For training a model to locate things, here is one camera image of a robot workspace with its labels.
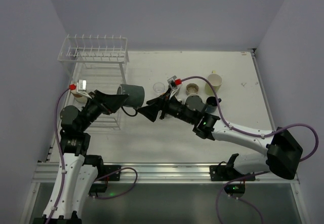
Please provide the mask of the light blue mug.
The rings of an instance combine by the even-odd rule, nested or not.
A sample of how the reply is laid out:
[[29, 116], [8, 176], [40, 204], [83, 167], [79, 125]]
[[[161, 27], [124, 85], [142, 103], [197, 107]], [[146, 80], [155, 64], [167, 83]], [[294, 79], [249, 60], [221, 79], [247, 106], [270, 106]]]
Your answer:
[[200, 103], [201, 97], [198, 94], [189, 94], [185, 99], [185, 104], [192, 105], [195, 103]]

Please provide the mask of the cream white cup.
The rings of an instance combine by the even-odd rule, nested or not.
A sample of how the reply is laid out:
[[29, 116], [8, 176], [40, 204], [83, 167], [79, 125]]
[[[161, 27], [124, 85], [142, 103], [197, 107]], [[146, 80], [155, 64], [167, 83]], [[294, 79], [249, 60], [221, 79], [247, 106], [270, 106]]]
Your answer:
[[79, 95], [77, 93], [73, 93], [73, 96], [74, 96], [74, 99], [79, 103], [86, 103], [87, 102], [87, 98], [82, 96], [82, 95]]

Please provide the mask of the dark green mug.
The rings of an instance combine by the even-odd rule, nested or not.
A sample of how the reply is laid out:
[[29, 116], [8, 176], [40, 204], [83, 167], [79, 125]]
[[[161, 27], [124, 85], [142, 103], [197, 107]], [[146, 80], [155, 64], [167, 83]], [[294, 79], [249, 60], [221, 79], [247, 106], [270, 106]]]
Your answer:
[[[128, 98], [121, 106], [122, 111], [129, 117], [135, 117], [138, 112], [137, 109], [141, 108], [145, 99], [145, 90], [142, 86], [120, 84], [117, 89], [117, 95], [128, 95]], [[133, 108], [135, 113], [129, 114], [125, 107]]]

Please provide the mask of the clear drinking glass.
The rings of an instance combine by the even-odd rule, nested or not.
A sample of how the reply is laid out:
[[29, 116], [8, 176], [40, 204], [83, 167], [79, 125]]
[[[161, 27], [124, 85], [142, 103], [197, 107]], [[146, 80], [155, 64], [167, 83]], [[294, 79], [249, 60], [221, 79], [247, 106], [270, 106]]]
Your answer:
[[166, 91], [164, 83], [161, 82], [155, 83], [152, 88], [157, 96], [163, 95]]

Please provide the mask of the speckled beige bowl cup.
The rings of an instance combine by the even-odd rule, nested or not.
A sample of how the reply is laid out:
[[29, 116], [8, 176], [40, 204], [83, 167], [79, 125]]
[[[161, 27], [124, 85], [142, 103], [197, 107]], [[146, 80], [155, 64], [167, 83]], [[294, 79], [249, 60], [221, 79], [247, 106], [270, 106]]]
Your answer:
[[195, 83], [189, 83], [186, 85], [186, 95], [197, 94], [199, 92], [199, 86]]

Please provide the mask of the navy patterned cup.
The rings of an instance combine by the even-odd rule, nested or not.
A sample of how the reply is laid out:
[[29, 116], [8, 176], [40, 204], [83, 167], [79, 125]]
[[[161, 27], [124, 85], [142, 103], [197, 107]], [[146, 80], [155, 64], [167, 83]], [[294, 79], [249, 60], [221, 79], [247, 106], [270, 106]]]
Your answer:
[[217, 103], [220, 103], [222, 101], [221, 98], [216, 99], [215, 96], [210, 96], [206, 99], [206, 112], [207, 113], [214, 113], [217, 109]]

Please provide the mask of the yellow green mug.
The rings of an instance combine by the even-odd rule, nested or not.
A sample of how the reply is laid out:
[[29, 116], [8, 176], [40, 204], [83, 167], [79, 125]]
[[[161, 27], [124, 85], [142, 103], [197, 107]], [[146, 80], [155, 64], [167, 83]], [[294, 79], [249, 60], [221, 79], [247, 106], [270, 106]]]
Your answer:
[[205, 93], [209, 96], [214, 95], [212, 89], [214, 89], [215, 92], [218, 92], [219, 88], [223, 83], [222, 77], [219, 74], [217, 74], [215, 70], [213, 70], [211, 74], [207, 76], [207, 81], [211, 84], [211, 87], [208, 83], [205, 84]]

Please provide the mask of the olive green mug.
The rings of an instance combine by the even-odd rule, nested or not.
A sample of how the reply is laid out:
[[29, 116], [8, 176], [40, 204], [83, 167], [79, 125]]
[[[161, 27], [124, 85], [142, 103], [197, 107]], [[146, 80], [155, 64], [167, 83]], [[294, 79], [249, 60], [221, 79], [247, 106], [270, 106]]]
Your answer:
[[181, 85], [178, 86], [178, 88], [177, 88], [177, 90], [176, 90], [176, 92], [174, 94], [174, 97], [177, 99], [178, 102], [183, 103], [183, 99], [182, 99], [182, 97], [180, 95], [181, 87], [182, 87]]

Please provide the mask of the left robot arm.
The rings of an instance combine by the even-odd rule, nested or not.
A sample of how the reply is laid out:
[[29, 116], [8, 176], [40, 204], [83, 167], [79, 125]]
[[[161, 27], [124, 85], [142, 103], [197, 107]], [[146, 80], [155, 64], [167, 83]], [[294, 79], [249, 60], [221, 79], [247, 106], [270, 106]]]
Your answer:
[[127, 98], [127, 94], [110, 95], [95, 90], [82, 109], [68, 105], [61, 110], [61, 130], [57, 133], [59, 169], [48, 204], [33, 223], [82, 222], [86, 197], [103, 170], [101, 156], [87, 155], [91, 137], [86, 130], [100, 115], [117, 112]]

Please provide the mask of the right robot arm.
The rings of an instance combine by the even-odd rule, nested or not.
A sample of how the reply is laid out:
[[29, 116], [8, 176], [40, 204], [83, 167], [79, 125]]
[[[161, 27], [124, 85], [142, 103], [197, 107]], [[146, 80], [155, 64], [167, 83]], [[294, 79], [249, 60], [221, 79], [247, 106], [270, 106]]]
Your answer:
[[233, 154], [226, 165], [230, 172], [247, 175], [270, 171], [281, 178], [294, 179], [303, 149], [288, 130], [280, 129], [275, 133], [242, 127], [248, 131], [243, 134], [234, 130], [236, 124], [226, 125], [206, 109], [199, 96], [189, 96], [185, 103], [175, 97], [160, 96], [148, 101], [137, 112], [152, 122], [169, 115], [193, 125], [194, 133], [202, 139], [226, 141], [255, 151], [249, 155]]

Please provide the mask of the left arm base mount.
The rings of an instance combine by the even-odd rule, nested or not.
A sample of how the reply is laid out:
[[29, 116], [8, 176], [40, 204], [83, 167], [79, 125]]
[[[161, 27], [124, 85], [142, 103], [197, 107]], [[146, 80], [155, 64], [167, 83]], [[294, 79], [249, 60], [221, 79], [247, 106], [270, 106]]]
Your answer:
[[106, 176], [121, 169], [121, 165], [104, 165], [103, 168], [99, 171], [97, 178], [100, 178], [99, 181], [94, 182], [91, 187], [88, 195], [98, 197], [99, 193], [104, 193], [108, 189], [108, 184], [110, 182], [119, 181], [120, 173], [117, 172], [110, 176]]

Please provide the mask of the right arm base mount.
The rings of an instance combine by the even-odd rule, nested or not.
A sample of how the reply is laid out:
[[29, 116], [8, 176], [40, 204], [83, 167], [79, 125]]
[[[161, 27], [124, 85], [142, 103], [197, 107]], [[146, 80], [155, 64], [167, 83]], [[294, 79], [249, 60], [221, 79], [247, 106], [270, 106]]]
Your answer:
[[[216, 165], [209, 166], [209, 174], [211, 181], [225, 181], [228, 182], [230, 180], [240, 178], [245, 176], [244, 174], [239, 173], [237, 170], [234, 169], [234, 160], [239, 156], [239, 154], [233, 154], [228, 162], [222, 161]], [[229, 184], [227, 187], [224, 188], [226, 194], [240, 198], [244, 195], [246, 190], [246, 181], [255, 181], [255, 177], [250, 177], [247, 179], [242, 180], [238, 184]]]

